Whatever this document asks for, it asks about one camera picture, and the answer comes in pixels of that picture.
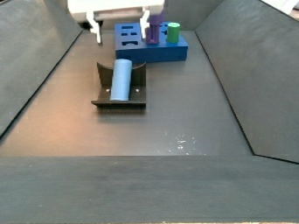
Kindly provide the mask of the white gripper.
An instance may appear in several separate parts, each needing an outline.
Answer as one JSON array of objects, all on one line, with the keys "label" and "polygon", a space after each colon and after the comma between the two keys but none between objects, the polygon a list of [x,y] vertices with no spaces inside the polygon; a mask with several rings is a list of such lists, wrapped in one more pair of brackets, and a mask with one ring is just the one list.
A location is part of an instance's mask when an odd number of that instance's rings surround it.
[{"label": "white gripper", "polygon": [[96,35],[101,44],[100,26],[96,21],[140,18],[141,38],[145,39],[145,29],[149,27],[148,18],[164,10],[164,0],[66,0],[69,14],[77,22],[89,23],[89,32]]}]

